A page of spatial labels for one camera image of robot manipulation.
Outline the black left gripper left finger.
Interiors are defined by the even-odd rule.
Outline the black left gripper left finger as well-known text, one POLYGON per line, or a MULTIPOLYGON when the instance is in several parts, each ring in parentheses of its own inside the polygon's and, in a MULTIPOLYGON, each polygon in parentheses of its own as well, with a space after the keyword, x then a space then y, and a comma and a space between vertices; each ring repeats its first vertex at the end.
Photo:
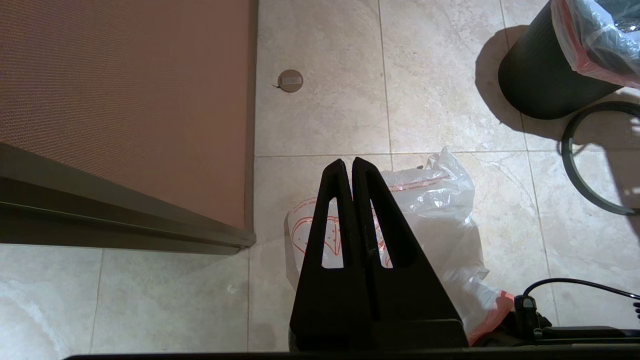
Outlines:
POLYGON ((322 172, 291 323, 365 324, 370 319, 361 234, 346 164, 337 159, 322 172), (332 199, 336 199, 337 205, 342 268, 325 268, 322 265, 332 199))

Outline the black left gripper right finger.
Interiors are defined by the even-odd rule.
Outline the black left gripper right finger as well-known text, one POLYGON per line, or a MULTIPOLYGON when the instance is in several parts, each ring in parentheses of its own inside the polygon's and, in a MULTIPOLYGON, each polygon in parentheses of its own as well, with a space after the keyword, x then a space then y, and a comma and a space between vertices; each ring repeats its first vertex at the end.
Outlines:
POLYGON ((460 321, 380 171, 357 157, 351 173, 375 321, 460 321))

